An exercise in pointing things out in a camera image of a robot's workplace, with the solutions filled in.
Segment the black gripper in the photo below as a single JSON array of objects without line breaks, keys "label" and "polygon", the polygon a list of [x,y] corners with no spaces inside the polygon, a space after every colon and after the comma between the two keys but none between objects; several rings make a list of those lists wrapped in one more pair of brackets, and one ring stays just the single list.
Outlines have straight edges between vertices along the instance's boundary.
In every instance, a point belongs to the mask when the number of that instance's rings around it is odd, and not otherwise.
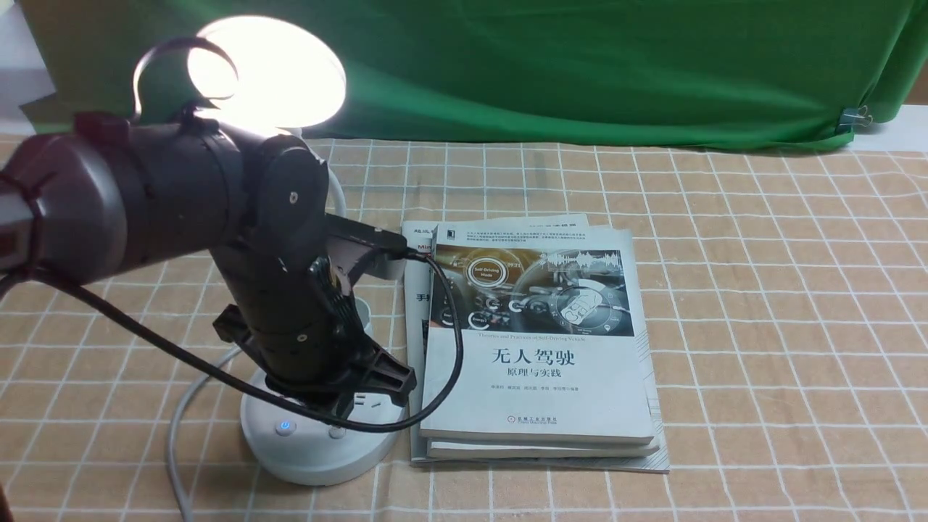
[{"label": "black gripper", "polygon": [[365,333],[354,286],[327,255],[286,270],[262,255],[215,255],[233,304],[213,323],[264,371],[261,384],[213,377],[269,405],[327,424],[348,424],[356,394],[407,405],[415,371]]}]

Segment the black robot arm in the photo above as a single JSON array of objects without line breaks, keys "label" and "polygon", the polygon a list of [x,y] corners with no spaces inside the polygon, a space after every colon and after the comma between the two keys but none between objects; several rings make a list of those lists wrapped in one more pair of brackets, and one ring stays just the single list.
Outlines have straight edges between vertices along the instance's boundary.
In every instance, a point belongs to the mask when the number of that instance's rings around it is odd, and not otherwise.
[{"label": "black robot arm", "polygon": [[[185,115],[139,126],[102,112],[21,142],[2,169],[2,291],[63,291],[226,386],[287,412],[368,433],[357,394],[407,406],[415,371],[364,331],[355,284],[397,277],[407,239],[327,212],[329,169],[290,133]],[[264,371],[230,376],[137,323],[86,285],[211,254],[234,299],[213,326]]]}]

